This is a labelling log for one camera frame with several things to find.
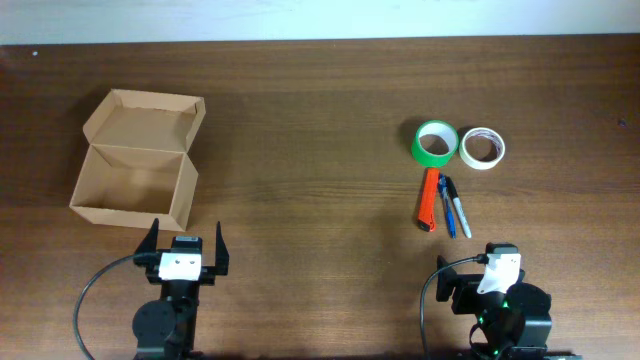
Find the blue pen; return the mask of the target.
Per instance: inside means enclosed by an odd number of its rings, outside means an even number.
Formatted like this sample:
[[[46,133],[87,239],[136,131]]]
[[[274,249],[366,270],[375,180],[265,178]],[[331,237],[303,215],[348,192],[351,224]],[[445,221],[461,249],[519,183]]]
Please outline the blue pen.
[[[454,219],[454,215],[449,202],[446,177],[443,174],[439,175],[438,191],[443,202],[443,208],[445,212],[445,222],[446,222],[448,234],[452,239],[455,239],[456,238],[455,219]]]

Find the orange utility knife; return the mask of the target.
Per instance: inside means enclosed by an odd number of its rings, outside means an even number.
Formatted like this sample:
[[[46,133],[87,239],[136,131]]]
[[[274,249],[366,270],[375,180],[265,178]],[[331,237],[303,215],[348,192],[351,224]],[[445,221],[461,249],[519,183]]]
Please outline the orange utility knife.
[[[422,230],[427,232],[433,232],[437,228],[434,207],[439,175],[440,171],[437,168],[427,168],[423,181],[417,223]]]

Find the green tape roll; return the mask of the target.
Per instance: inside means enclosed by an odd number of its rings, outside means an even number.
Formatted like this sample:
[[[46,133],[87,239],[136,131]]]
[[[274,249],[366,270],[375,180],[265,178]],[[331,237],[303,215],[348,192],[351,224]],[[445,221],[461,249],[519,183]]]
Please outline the green tape roll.
[[[430,120],[418,128],[411,153],[420,165],[441,168],[450,161],[458,145],[457,131],[450,124]]]

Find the brown cardboard box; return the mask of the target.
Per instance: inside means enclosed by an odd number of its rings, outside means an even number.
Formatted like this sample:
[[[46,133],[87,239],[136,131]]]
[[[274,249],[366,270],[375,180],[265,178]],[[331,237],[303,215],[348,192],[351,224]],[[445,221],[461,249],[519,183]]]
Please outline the brown cardboard box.
[[[198,180],[188,151],[205,115],[202,97],[110,90],[83,126],[69,207],[92,224],[186,230]]]

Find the cream masking tape roll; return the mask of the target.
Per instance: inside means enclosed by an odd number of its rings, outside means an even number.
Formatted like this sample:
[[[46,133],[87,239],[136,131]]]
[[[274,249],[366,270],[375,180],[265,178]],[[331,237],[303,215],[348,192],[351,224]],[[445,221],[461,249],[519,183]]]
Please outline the cream masking tape roll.
[[[489,170],[499,164],[506,154],[506,144],[496,131],[487,127],[469,129],[463,136],[459,155],[475,170]]]

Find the black silver marker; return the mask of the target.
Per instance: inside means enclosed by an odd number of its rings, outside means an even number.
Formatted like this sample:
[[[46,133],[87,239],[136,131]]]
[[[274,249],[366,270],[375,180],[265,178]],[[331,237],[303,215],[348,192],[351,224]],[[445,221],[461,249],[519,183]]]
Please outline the black silver marker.
[[[464,213],[463,207],[462,207],[462,203],[460,200],[460,197],[458,195],[458,192],[456,190],[455,184],[452,180],[451,177],[446,176],[445,177],[446,180],[446,184],[447,184],[447,190],[449,193],[449,196],[453,202],[454,208],[456,210],[456,213],[458,215],[458,219],[460,221],[461,227],[463,229],[463,233],[467,238],[471,238],[472,237],[472,232],[471,232],[471,228],[470,225],[467,221],[466,215]]]

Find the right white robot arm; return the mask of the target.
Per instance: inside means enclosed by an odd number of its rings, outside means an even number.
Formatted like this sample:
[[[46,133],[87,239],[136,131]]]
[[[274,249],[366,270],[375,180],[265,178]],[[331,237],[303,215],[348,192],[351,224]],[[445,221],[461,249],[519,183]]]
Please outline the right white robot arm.
[[[481,274],[459,274],[444,257],[437,258],[436,300],[451,301],[455,315],[472,315],[486,341],[470,341],[474,359],[542,359],[552,328],[551,295],[524,281],[520,270],[506,291],[479,291]]]

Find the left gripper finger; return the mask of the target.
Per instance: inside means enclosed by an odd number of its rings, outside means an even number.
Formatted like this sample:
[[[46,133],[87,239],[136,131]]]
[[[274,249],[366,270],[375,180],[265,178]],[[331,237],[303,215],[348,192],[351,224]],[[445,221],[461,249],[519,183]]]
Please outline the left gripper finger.
[[[159,219],[155,218],[152,225],[134,252],[133,262],[136,266],[155,266],[159,261],[157,239],[159,233]]]
[[[229,272],[230,254],[223,239],[221,223],[216,224],[215,263],[208,272],[215,276],[226,276]]]

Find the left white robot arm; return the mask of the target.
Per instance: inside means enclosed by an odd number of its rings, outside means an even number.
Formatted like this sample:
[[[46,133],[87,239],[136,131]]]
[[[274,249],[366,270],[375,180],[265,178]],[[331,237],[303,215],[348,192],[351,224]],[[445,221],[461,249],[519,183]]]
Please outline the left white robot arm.
[[[194,350],[199,290],[213,286],[218,276],[226,276],[230,255],[221,225],[216,225],[215,263],[202,263],[203,239],[176,236],[171,247],[159,249],[159,221],[154,220],[134,252],[134,264],[145,269],[152,285],[161,287],[160,296],[142,305],[132,320],[137,339],[138,359],[200,359]]]

